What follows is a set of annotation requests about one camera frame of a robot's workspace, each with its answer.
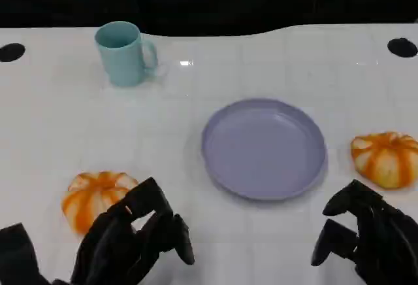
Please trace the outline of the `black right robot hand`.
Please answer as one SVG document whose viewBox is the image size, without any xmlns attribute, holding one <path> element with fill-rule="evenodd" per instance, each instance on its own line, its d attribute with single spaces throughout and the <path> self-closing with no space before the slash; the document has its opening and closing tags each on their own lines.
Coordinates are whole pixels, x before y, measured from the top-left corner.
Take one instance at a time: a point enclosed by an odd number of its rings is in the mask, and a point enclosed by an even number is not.
<svg viewBox="0 0 418 285">
<path fill-rule="evenodd" d="M 358 180 L 325 205 L 327 221 L 311 265 L 333 253 L 352 261 L 366 284 L 417 283 L 417 222 Z"/>
</svg>

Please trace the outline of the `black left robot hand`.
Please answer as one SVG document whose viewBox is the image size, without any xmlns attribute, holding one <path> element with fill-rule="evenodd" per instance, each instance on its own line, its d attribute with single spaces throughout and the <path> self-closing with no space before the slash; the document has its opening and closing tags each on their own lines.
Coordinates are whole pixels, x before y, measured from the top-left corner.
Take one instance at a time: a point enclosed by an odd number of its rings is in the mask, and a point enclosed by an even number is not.
<svg viewBox="0 0 418 285">
<path fill-rule="evenodd" d="M 189 228 L 150 177 L 94 221 L 77 253 L 71 284 L 139 284 L 162 252 L 195 263 Z"/>
</svg>

